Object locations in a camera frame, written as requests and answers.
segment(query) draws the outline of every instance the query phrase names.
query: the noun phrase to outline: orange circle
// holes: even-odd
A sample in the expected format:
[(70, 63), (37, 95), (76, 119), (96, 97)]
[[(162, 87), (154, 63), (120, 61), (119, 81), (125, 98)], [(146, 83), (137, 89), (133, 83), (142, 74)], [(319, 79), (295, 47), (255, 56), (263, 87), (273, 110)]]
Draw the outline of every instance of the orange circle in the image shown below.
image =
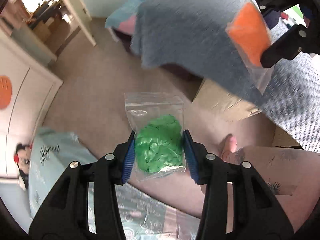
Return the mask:
[(7, 76), (0, 76), (0, 109), (5, 109), (10, 104), (12, 85)]

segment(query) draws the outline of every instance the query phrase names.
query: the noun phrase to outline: green clay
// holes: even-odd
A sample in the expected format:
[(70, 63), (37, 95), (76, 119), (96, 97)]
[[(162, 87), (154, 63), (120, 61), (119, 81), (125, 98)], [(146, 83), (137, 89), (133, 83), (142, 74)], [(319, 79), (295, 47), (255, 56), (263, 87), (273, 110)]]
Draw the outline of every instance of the green clay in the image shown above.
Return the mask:
[(138, 133), (134, 147), (142, 171), (153, 173), (167, 166), (183, 166), (181, 125), (172, 115), (151, 120)]

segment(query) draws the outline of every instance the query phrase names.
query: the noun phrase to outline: white and gray textured blanket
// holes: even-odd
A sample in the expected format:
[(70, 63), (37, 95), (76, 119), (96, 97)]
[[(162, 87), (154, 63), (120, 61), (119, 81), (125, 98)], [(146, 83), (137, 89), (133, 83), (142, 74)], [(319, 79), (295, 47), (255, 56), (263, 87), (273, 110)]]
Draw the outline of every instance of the white and gray textured blanket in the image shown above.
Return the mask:
[[(245, 0), (146, 0), (132, 51), (146, 68), (176, 63), (253, 102), (305, 150), (320, 152), (320, 66), (308, 54), (280, 60), (263, 95), (225, 32)], [(273, 41), (287, 31), (280, 21)]]

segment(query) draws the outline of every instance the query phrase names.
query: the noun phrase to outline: person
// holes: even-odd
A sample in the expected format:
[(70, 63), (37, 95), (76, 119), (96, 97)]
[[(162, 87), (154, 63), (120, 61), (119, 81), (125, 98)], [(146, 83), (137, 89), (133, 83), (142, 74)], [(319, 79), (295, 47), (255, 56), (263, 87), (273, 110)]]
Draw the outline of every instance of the person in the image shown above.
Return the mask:
[[(320, 154), (291, 148), (236, 148), (236, 137), (228, 135), (220, 158), (237, 165), (250, 162), (276, 195), (296, 232), (320, 197)], [(201, 186), (203, 193), (205, 188), (206, 185)]]

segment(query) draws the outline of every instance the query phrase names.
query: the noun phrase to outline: stuffed toy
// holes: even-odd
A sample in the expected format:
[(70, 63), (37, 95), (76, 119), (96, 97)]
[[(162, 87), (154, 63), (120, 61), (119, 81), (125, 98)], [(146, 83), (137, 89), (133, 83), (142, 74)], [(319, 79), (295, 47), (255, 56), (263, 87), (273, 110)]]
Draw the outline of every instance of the stuffed toy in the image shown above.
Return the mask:
[(23, 190), (26, 190), (29, 187), (30, 156), (30, 145), (22, 145), (19, 143), (16, 147), (13, 160), (19, 168), (19, 185)]

